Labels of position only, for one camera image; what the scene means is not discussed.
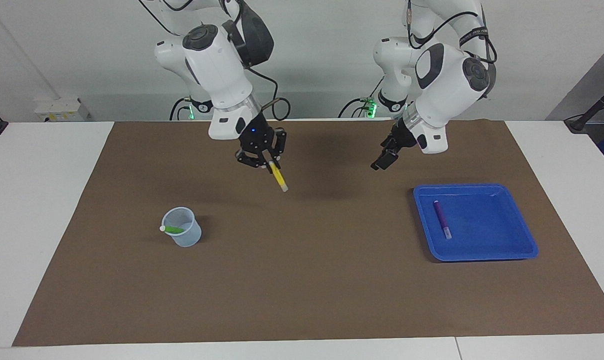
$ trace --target blue tray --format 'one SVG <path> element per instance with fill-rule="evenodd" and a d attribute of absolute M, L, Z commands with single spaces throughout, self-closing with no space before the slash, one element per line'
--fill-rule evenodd
<path fill-rule="evenodd" d="M 511 193 L 500 184 L 420 185 L 413 191 L 433 256 L 442 262 L 535 258 L 538 246 Z M 433 206 L 451 230 L 446 239 Z"/>

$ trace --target yellow marker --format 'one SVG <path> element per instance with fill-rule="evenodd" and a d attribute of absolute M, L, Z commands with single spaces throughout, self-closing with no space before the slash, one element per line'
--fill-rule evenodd
<path fill-rule="evenodd" d="M 284 182 L 284 177 L 282 177 L 280 169 L 275 166 L 275 162 L 269 161 L 268 166 L 270 166 L 270 170 L 273 171 L 273 176 L 275 177 L 275 180 L 277 180 L 277 184 L 279 184 L 279 187 L 282 188 L 283 192 L 287 192 L 289 190 L 289 187 L 287 186 L 287 183 Z"/>

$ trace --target white table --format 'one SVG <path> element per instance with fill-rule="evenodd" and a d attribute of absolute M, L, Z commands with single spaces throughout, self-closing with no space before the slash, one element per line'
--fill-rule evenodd
<path fill-rule="evenodd" d="M 507 125 L 604 291 L 604 157 L 560 122 Z M 0 136 L 0 359 L 604 360 L 604 334 L 10 348 L 112 126 L 12 123 Z"/>

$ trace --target wall socket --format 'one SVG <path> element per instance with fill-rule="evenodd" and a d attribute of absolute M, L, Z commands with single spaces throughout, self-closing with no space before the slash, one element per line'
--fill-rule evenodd
<path fill-rule="evenodd" d="M 87 107 L 76 97 L 39 101 L 35 114 L 45 123 L 48 121 L 91 121 L 92 119 Z"/>

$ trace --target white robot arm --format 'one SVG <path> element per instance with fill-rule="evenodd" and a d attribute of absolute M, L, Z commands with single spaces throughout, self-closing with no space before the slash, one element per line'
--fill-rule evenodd
<path fill-rule="evenodd" d="M 408 37 L 382 39 L 373 51 L 384 71 L 378 99 L 392 113 L 402 111 L 371 164 L 375 170 L 393 164 L 401 148 L 417 144 L 425 154 L 446 151 L 446 124 L 491 91 L 496 80 L 497 54 L 478 0 L 407 0 L 405 10 Z M 434 29 L 438 17 L 444 23 Z M 458 46 L 437 41 L 435 33 L 446 24 L 460 38 Z M 421 94 L 405 106 L 411 88 Z"/>
<path fill-rule="evenodd" d="M 184 80 L 192 98 L 200 88 L 208 93 L 213 107 L 209 137 L 240 139 L 238 162 L 251 167 L 273 162 L 280 168 L 287 133 L 268 125 L 245 75 L 245 69 L 265 62 L 273 51 L 273 38 L 260 16 L 244 0 L 157 2 L 172 35 L 156 45 L 155 58 Z M 198 10 L 212 7 L 221 7 L 229 16 L 222 26 L 204 24 L 198 18 Z M 193 28 L 193 23 L 201 25 Z"/>

